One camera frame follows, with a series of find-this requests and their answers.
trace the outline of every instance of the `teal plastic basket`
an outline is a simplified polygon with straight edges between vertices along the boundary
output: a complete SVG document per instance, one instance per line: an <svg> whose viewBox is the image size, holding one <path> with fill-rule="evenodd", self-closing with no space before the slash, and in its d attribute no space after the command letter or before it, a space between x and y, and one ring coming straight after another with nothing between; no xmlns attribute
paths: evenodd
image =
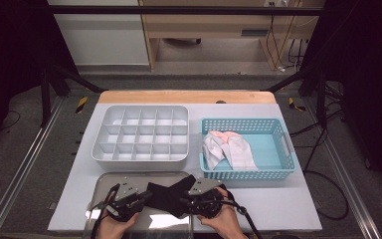
<svg viewBox="0 0 382 239"><path fill-rule="evenodd" d="M296 154L290 137L278 119L202 119L203 138L211 130L239 133L251 146L253 160L259 170L234 170L222 160L213 170L200 154L204 177L227 179L285 179L296 170Z"/></svg>

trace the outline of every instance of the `gray floor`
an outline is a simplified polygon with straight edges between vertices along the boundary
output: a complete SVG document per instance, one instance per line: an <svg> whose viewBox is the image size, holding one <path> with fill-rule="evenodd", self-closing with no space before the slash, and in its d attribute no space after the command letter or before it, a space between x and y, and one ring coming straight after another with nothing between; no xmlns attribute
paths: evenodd
<svg viewBox="0 0 382 239"><path fill-rule="evenodd" d="M154 72L128 71L124 74L111 73L106 76L85 74L85 78L111 90L129 89L213 89L213 90L259 90L271 86L292 74L270 71L261 47L255 40L204 40L201 45L192 41L163 41ZM17 199L9 211L1 230L0 238L40 238L46 236L69 236L47 231L53 210L52 202L58 202L65 180L70 173L75 152L79 147L82 132L93 113L98 94L91 93L79 85L70 83L73 90L64 100L62 111L47 136L41 152L36 158ZM290 132L313 123L309 112L300 112L288 107L288 96L293 96L297 106L305 106L311 98L300 99L295 90L298 83L286 87L276 94ZM80 114L75 109L81 97L88 96ZM8 128L0 131L0 199L24 159L41 122L40 89L35 88L12 99L10 112L3 123ZM331 105L329 113L339 110ZM338 152L350 178L382 237L382 175L368 170L362 161L362 153L347 124L340 118L328 124L328 137ZM305 165L311 146L319 136L313 129L292 139L301 165ZM315 170L338 182L326 143L315 152L311 170ZM322 178L314 174L306 176L308 187L319 210L338 216L344 211L344 202L339 192ZM323 230L319 232L292 232L301 238L364 238L356 213L333 221L319 216ZM265 232L270 238L278 232Z"/></svg>

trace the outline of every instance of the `person's left hand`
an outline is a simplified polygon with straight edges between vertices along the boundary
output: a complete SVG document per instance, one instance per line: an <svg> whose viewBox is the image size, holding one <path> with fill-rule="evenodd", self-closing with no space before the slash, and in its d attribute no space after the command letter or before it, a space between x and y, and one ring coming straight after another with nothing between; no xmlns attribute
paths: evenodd
<svg viewBox="0 0 382 239"><path fill-rule="evenodd" d="M135 213L127 222L118 222L107 215L107 211L104 210L104 219L100 223L98 229L98 239L120 239L123 233L135 224L138 218L138 213Z"/></svg>

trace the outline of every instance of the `person's right hand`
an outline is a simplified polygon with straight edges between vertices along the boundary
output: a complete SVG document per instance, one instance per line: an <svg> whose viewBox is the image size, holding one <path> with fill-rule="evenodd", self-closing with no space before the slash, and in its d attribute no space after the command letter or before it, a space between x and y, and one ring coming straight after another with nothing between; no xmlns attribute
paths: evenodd
<svg viewBox="0 0 382 239"><path fill-rule="evenodd" d="M227 191L220 187L216 187L216 189L223 195L225 200L228 200ZM213 218L209 219L201 215L198 215L197 218L200 219L201 224L215 229L224 239L247 239L241 230L235 208L231 205L223 204L219 214Z"/></svg>

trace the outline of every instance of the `white table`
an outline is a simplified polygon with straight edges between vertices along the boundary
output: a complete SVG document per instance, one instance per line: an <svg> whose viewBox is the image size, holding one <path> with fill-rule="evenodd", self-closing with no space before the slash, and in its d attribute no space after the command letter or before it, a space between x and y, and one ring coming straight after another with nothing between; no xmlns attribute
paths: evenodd
<svg viewBox="0 0 382 239"><path fill-rule="evenodd" d="M52 231L83 231L86 211L92 200L97 179L104 173L92 158L92 148L106 109L121 106L117 103L97 103L85 131L64 192L49 225ZM284 120L277 104L171 104L184 106L189 111L190 145L183 171L195 177L203 175L199 165L199 138L202 118L276 118ZM260 181L246 188L228 185L236 201L247 207L256 227L269 231L321 230L318 215L308 191L300 166L282 181ZM244 216L239 216L245 231L251 227ZM194 218L195 232L211 232Z"/></svg>

